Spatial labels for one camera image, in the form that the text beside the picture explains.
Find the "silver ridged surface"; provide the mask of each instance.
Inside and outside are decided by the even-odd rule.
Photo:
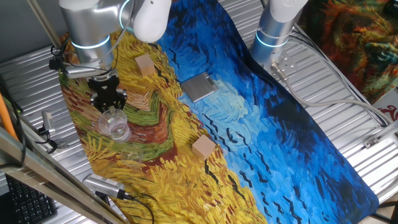
[[[262,12],[261,2],[223,0],[220,4],[231,16],[246,45],[250,46]],[[63,139],[69,145],[68,149],[57,150],[53,157],[82,180],[92,173],[92,169],[63,100],[58,73],[48,68],[52,57],[49,49],[1,64],[0,74],[23,107],[25,118],[36,128],[42,125],[42,110],[53,113],[57,128],[53,139]],[[354,99],[337,74],[318,55],[293,43],[287,44],[286,52],[297,65],[297,71],[288,74],[289,80],[302,98],[312,102]],[[363,146],[366,139],[382,128],[362,107],[343,104],[306,110],[375,193],[397,178],[398,150],[394,142],[386,140],[370,150]],[[1,174],[0,192],[5,190],[6,181]],[[384,201],[396,192],[398,187],[380,195],[379,199]],[[56,206],[58,215],[46,223],[92,223],[60,203]]]

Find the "black cable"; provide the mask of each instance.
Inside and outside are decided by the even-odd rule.
[[[377,219],[377,220],[379,220],[381,222],[384,222],[384,223],[390,223],[391,222],[391,219],[385,217],[384,215],[380,215],[380,214],[377,214],[377,213],[370,215],[370,217],[375,218],[375,219]]]
[[[45,142],[35,141],[36,144],[47,144],[49,142],[50,142],[50,135],[47,135],[47,140],[45,140]]]
[[[124,198],[125,198],[125,199],[128,199],[128,200],[132,200],[132,201],[138,202],[138,203],[140,203],[141,205],[145,206],[145,207],[148,209],[150,215],[152,216],[152,224],[155,223],[155,216],[154,216],[154,213],[152,212],[152,210],[150,209],[150,207],[149,207],[148,205],[146,205],[145,203],[141,202],[140,200],[138,200],[138,199],[136,199],[135,197],[132,197],[132,196],[130,196],[130,195],[124,195]]]
[[[384,202],[379,205],[379,208],[398,206],[398,202]]]
[[[116,69],[116,66],[118,66],[118,60],[119,60],[119,46],[116,47],[116,62],[114,63],[112,71]]]

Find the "silver robot arm segment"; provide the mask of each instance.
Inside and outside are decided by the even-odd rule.
[[[123,109],[109,34],[126,31],[143,42],[159,40],[167,27],[171,0],[59,0],[80,65],[65,67],[68,78],[87,78],[91,104],[101,112]]]
[[[253,59],[266,70],[271,69],[273,63],[280,62],[297,14],[307,2],[308,0],[268,0],[250,49]]]

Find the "metal bracket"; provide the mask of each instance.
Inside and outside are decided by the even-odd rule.
[[[377,145],[379,142],[382,142],[388,138],[392,138],[398,145],[398,138],[395,133],[398,132],[398,120],[394,121],[389,126],[385,127],[382,131],[379,131],[374,136],[363,142],[366,149],[370,149],[371,147]]]
[[[279,62],[279,68],[286,75],[292,74],[297,71],[296,63],[293,61],[293,59],[286,51],[282,52],[282,60]]]
[[[363,144],[365,145],[366,149],[369,149],[370,147],[374,146],[375,144],[379,143],[379,140],[372,136],[368,140],[366,140]]]

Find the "wooden block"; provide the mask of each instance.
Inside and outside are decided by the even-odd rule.
[[[156,72],[154,62],[150,59],[149,54],[136,57],[136,62],[143,77],[150,76]]]
[[[193,153],[203,160],[206,160],[215,150],[216,144],[205,135],[200,136],[192,145]]]

